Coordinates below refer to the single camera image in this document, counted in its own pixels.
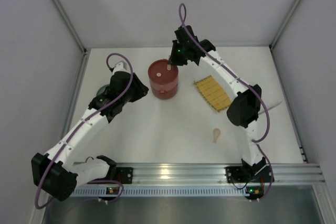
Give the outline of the pink steel-lined pot with handles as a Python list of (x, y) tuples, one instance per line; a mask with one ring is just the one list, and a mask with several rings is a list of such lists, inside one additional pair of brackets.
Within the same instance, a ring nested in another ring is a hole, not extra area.
[(167, 59), (153, 62), (148, 68), (150, 86), (156, 90), (169, 91), (178, 84), (179, 69)]

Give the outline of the grey transparent lid with handles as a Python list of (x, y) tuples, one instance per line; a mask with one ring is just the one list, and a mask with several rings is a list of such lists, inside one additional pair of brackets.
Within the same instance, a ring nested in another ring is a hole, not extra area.
[(109, 85), (106, 84), (97, 91), (97, 96), (102, 95), (105, 97), (108, 94), (108, 91), (109, 91)]

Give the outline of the dark red lid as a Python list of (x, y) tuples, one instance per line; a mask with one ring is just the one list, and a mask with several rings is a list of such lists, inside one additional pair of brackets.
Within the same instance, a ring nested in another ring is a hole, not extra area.
[(151, 81), (157, 84), (168, 84), (178, 79), (179, 70), (175, 65), (171, 65), (171, 70), (168, 71), (167, 59), (161, 59), (153, 62), (148, 68), (148, 76)]

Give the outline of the cream small spoon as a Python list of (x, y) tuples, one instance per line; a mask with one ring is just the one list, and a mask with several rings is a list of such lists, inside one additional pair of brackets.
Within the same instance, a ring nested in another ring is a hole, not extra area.
[(220, 129), (215, 128), (213, 130), (213, 143), (217, 143), (217, 140), (218, 140), (218, 138), (219, 138), (220, 135), (221, 135)]

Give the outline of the metal tongs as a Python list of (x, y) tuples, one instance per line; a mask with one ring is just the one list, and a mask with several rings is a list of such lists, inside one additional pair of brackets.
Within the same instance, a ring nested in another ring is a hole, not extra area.
[(282, 104), (282, 101), (277, 102), (277, 103), (274, 103), (274, 104), (272, 104), (271, 106), (263, 106), (263, 105), (261, 104), (261, 106), (260, 106), (260, 111), (258, 112), (258, 115), (265, 114), (266, 111), (270, 111), (270, 110), (272, 110), (273, 108), (276, 108), (277, 106), (279, 106), (279, 105), (281, 105), (281, 104)]

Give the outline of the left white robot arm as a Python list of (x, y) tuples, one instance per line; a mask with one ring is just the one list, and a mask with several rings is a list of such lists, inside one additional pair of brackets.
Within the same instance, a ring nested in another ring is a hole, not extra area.
[(109, 85), (92, 99), (71, 131), (45, 154), (37, 153), (32, 158), (34, 184), (57, 200), (64, 201), (78, 186), (96, 179), (115, 179), (117, 164), (104, 155), (81, 164), (75, 161), (127, 103), (143, 98), (148, 91), (135, 73), (114, 72)]

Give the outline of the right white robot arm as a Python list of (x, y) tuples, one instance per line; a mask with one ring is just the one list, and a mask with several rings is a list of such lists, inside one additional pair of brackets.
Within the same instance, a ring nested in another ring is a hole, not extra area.
[(220, 84), (231, 101), (226, 115), (236, 127), (236, 140), (242, 154), (240, 173), (232, 174), (231, 181), (250, 182), (256, 179), (266, 166), (266, 160), (255, 143), (258, 137), (261, 87), (257, 84), (251, 86), (241, 80), (210, 41), (197, 40), (191, 26), (179, 27), (175, 35), (169, 62), (176, 66), (194, 62)]

